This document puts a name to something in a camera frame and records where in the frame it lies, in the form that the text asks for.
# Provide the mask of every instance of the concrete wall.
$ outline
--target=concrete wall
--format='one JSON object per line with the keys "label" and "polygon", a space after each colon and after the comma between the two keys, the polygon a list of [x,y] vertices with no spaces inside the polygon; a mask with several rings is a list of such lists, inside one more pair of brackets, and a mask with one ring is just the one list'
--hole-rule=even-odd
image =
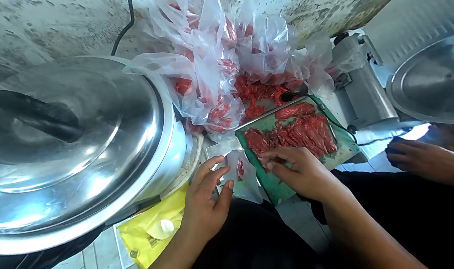
{"label": "concrete wall", "polygon": [[[147,0],[134,0],[134,8]],[[243,0],[222,0],[236,16]],[[266,13],[280,13],[300,32],[331,35],[365,24],[389,0],[261,0]],[[53,59],[107,55],[129,21],[127,0],[0,0],[0,81]],[[141,53],[133,35],[121,41],[118,56]]]}

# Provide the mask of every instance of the clear plastic bag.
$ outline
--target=clear plastic bag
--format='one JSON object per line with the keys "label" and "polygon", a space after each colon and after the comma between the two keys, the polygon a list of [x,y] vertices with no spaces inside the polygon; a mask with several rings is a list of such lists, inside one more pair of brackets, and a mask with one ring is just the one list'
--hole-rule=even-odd
{"label": "clear plastic bag", "polygon": [[239,72],[232,21],[219,0],[205,1],[201,15],[188,0],[145,4],[143,32],[148,39],[165,42],[171,53],[141,54],[124,72],[161,75],[182,117],[190,119],[187,130],[199,131],[195,126],[203,125],[221,142],[219,134],[236,128],[245,113],[242,101],[232,95]]}
{"label": "clear plastic bag", "polygon": [[302,77],[291,63],[291,53],[298,40],[294,26],[281,16],[264,15],[257,10],[258,0],[246,0],[236,22],[237,54],[249,82],[294,86]]}
{"label": "clear plastic bag", "polygon": [[330,36],[323,31],[314,33],[305,42],[305,48],[302,73],[308,88],[316,96],[327,98],[335,91],[333,79],[325,71],[333,59]]}
{"label": "clear plastic bag", "polygon": [[326,72],[333,80],[341,74],[362,68],[367,63],[363,44],[358,43],[359,34],[343,39],[333,48],[333,61],[326,67]]}
{"label": "clear plastic bag", "polygon": [[248,161],[245,152],[238,149],[232,150],[225,156],[225,160],[217,166],[217,169],[227,166],[230,166],[230,170],[224,175],[221,184],[233,180],[235,182],[234,197],[261,204],[263,197],[257,184],[257,172]]}

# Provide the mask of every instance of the green cutting board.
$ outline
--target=green cutting board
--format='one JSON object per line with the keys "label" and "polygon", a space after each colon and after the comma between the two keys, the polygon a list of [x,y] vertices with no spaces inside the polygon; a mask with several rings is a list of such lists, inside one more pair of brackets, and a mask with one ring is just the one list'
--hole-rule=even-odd
{"label": "green cutting board", "polygon": [[[322,101],[317,97],[313,96],[313,98],[315,98],[315,100],[318,101],[318,103],[320,104],[322,103]],[[308,102],[316,107],[315,103],[310,98],[305,98],[294,104],[298,104],[300,102]],[[336,123],[339,123],[335,116],[333,116],[333,114],[330,112],[330,110],[326,108],[324,112]],[[295,118],[292,117],[288,119],[287,122],[291,122],[294,119]],[[255,121],[247,126],[244,126],[243,128],[235,132],[238,140],[240,141],[240,144],[242,144],[242,147],[245,150],[245,154],[247,155],[248,160],[257,169],[257,178],[259,179],[260,183],[265,189],[265,192],[267,193],[273,205],[280,204],[285,199],[288,199],[289,197],[293,196],[295,192],[292,189],[290,189],[285,183],[281,182],[272,173],[267,174],[265,172],[265,169],[263,168],[262,164],[260,163],[255,153],[253,153],[253,151],[251,151],[248,148],[248,144],[247,141],[245,140],[245,136],[243,133],[247,131],[249,128],[255,128],[262,131],[273,130],[273,128],[275,128],[276,121],[277,119],[275,119],[275,113],[272,113],[262,119],[259,119],[258,121]],[[320,158],[320,161],[325,165],[325,167],[328,170],[333,170],[335,167],[349,160],[351,157],[355,156],[360,151],[360,148],[358,147],[357,144],[355,144],[349,133],[336,127],[333,124],[331,125],[331,127],[333,128],[333,131],[335,132],[336,135],[336,139],[338,141],[336,145],[338,147],[338,152],[328,154]]]}

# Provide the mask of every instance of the wrist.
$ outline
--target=wrist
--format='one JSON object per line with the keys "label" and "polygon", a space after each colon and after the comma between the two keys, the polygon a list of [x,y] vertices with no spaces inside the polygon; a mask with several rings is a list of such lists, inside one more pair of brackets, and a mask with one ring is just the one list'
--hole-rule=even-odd
{"label": "wrist", "polygon": [[328,193],[324,196],[323,201],[320,202],[328,207],[336,207],[351,200],[356,200],[353,193],[341,182],[337,182],[329,187]]}
{"label": "wrist", "polygon": [[196,233],[190,231],[189,229],[182,229],[182,225],[177,230],[175,237],[177,237],[180,245],[188,245],[190,249],[198,251],[199,253],[209,241],[209,239],[204,238],[202,235],[196,235]]}

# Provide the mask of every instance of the black pants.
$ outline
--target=black pants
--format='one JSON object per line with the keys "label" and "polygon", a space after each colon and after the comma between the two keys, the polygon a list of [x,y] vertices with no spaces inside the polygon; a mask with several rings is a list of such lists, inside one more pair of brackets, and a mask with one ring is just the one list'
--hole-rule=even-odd
{"label": "black pants", "polygon": [[322,264],[321,257],[282,221],[271,204],[234,199],[224,226],[192,268],[325,268]]}
{"label": "black pants", "polygon": [[[340,172],[364,209],[430,269],[454,268],[454,187],[410,173]],[[327,224],[322,204],[314,216]]]}

